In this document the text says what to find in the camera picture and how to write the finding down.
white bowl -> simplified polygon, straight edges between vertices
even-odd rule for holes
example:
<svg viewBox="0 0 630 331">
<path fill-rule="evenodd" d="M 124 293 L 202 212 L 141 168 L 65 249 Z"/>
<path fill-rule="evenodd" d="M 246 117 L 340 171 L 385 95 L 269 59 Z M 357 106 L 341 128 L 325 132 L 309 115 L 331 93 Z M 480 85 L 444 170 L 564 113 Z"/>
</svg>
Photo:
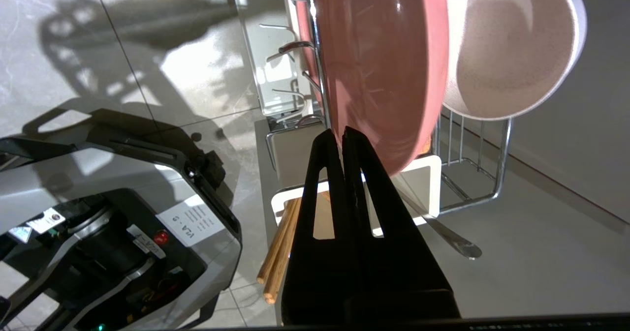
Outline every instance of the white bowl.
<svg viewBox="0 0 630 331">
<path fill-rule="evenodd" d="M 542 104 L 580 56 L 582 0 L 447 0 L 450 49 L 444 105 L 505 120 Z"/>
</svg>

sticker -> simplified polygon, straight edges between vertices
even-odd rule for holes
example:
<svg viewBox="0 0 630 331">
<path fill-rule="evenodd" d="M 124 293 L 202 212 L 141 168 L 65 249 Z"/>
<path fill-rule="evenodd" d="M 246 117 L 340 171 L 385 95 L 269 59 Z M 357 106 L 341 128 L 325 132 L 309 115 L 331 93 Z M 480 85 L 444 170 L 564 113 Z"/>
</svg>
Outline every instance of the sticker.
<svg viewBox="0 0 630 331">
<path fill-rule="evenodd" d="M 63 215 L 59 214 L 59 212 L 53 208 L 48 208 L 43 212 L 43 218 L 27 221 L 27 225 L 33 228 L 36 232 L 43 234 L 50 228 L 54 228 L 64 221 L 65 217 L 63 217 Z"/>
<path fill-rule="evenodd" d="M 130 227 L 126 229 L 135 239 L 133 239 L 133 243 L 135 246 L 138 246 L 140 250 L 144 251 L 144 253 L 153 253 L 158 259 L 164 259 L 166 257 L 166 253 L 162 250 L 158 244 L 153 242 L 153 240 L 146 235 L 140 228 L 132 224 Z"/>
<path fill-rule="evenodd" d="M 184 246 L 192 246 L 225 229 L 198 194 L 158 214 L 157 218 Z"/>
<path fill-rule="evenodd" d="M 9 229 L 9 233 L 23 243 L 29 242 L 29 237 L 31 237 L 32 231 L 33 228 L 30 226 L 16 226 L 15 228 Z"/>
</svg>

pink frying pan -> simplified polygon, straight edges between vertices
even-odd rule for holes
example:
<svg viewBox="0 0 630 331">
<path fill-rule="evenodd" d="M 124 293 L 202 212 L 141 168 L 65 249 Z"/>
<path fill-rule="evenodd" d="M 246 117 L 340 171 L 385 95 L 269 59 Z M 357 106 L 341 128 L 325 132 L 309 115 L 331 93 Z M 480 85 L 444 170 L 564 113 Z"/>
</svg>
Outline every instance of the pink frying pan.
<svg viewBox="0 0 630 331">
<path fill-rule="evenodd" d="M 298 4 L 304 7 L 298 9 L 301 37 L 310 40 L 306 6 Z M 440 115 L 448 65 L 446 0 L 315 5 L 333 131 L 338 140 L 347 125 L 362 131 L 388 174 L 396 174 L 421 153 Z M 313 56 L 306 60 L 314 75 Z"/>
</svg>

metal spoon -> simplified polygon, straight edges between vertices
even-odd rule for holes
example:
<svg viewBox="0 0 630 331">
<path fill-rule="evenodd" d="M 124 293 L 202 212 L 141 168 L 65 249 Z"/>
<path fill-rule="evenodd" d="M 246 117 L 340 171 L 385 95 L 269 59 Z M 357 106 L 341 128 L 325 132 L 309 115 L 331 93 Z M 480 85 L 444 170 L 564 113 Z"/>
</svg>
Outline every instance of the metal spoon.
<svg viewBox="0 0 630 331">
<path fill-rule="evenodd" d="M 409 183 L 405 180 L 404 177 L 400 176 L 400 178 L 407 184 L 409 187 Z M 444 224 L 440 223 L 434 216 L 428 214 L 426 210 L 419 207 L 416 201 L 412 200 L 411 197 L 407 196 L 402 190 L 398 189 L 398 194 L 401 199 L 405 201 L 405 203 L 409 204 L 412 210 L 416 211 L 419 216 L 421 216 L 427 224 L 435 230 L 436 233 L 439 234 L 455 251 L 459 252 L 464 257 L 468 257 L 470 260 L 479 259 L 481 257 L 481 248 L 479 248 L 474 243 L 467 241 L 463 237 L 461 237 L 456 232 L 453 232 L 451 229 L 447 228 Z"/>
</svg>

red button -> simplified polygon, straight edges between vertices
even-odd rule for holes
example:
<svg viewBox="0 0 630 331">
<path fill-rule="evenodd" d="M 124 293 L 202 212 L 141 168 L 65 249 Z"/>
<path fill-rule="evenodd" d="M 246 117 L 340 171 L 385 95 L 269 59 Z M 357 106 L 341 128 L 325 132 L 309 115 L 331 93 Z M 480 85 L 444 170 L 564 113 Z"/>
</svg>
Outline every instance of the red button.
<svg viewBox="0 0 630 331">
<path fill-rule="evenodd" d="M 168 233 L 160 230 L 153 235 L 153 241 L 159 246 L 164 246 L 168 242 Z"/>
</svg>

